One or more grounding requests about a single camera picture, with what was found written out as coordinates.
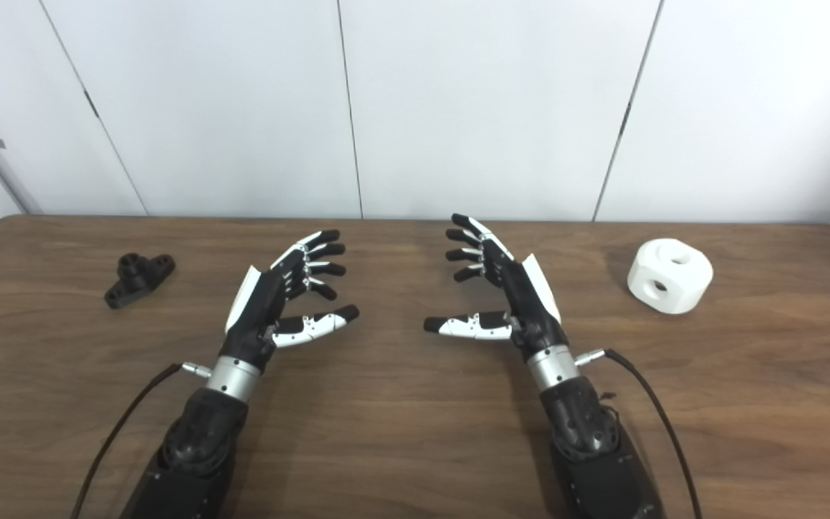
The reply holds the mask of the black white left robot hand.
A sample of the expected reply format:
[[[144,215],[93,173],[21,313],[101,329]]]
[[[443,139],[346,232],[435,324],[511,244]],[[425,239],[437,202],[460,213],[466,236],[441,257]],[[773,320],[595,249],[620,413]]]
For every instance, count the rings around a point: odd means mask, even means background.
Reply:
[[[310,234],[288,247],[267,270],[249,268],[227,318],[222,357],[264,372],[277,349],[312,342],[358,318],[355,305],[307,316],[284,315],[287,302],[304,293],[336,300],[336,290],[317,276],[345,275],[344,266],[325,260],[345,252],[341,235],[336,229]]]

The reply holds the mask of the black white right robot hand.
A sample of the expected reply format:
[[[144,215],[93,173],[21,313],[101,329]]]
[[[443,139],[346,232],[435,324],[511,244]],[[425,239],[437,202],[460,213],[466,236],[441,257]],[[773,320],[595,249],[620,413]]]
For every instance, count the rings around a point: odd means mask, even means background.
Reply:
[[[457,283],[483,278],[503,291],[509,308],[461,314],[428,316],[426,332],[471,340],[509,340],[527,360],[539,352],[568,345],[562,316],[549,282],[534,255],[518,262],[495,233],[480,221],[453,213],[454,228],[447,238],[464,243],[445,253],[448,262],[469,262],[454,273]]]

